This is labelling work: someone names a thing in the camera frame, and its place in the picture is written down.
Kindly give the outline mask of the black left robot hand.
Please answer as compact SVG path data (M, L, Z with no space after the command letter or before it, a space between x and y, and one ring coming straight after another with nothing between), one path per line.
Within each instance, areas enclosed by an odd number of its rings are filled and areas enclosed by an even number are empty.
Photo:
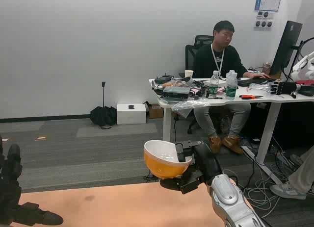
M48 210L39 208L39 204L26 202L19 204L22 188L18 178L22 173L21 149L12 144L7 156L3 154L3 144L0 145L0 225L10 227L12 223L26 226L35 224L58 226L63 218Z

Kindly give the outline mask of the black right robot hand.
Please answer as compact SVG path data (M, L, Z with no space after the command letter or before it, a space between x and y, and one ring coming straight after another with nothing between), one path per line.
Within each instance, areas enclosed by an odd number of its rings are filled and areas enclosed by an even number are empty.
M180 163L187 161L189 156L194 157L195 162L178 178L160 180L162 187L186 194L197 189L201 183L210 186L214 178L222 174L218 160L203 141L176 142L175 148Z

